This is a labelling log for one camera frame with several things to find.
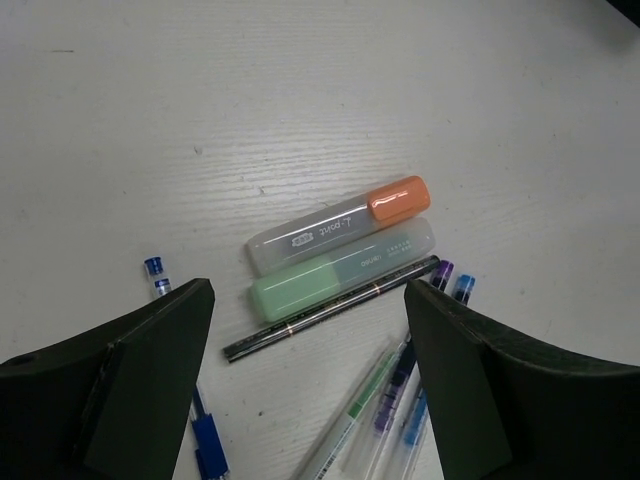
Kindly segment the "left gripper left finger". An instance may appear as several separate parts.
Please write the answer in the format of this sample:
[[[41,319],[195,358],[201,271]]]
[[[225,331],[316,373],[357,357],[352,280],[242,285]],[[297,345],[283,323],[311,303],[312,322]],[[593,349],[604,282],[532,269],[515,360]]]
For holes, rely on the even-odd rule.
[[[3,362],[2,478],[172,478],[214,303],[196,278]]]

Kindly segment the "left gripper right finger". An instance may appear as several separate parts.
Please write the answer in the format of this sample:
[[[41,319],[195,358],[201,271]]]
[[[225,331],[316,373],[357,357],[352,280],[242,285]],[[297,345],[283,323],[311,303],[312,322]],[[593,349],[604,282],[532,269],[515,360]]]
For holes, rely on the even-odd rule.
[[[571,352],[424,281],[404,300],[448,479],[635,479],[639,370]]]

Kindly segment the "orange cap highlighter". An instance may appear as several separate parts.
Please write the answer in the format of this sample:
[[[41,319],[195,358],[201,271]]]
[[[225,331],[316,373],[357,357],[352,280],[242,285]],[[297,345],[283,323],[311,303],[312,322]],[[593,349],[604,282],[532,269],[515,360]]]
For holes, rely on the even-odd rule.
[[[263,231],[246,242],[265,276],[417,216],[431,205],[427,184],[408,176]]]

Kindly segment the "green cap highlighter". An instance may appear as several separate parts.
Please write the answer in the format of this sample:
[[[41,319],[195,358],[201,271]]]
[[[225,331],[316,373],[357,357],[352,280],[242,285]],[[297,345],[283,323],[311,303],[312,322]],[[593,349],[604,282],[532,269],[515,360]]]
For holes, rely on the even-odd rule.
[[[436,244],[416,217],[253,282],[254,311],[276,322],[424,258]]]

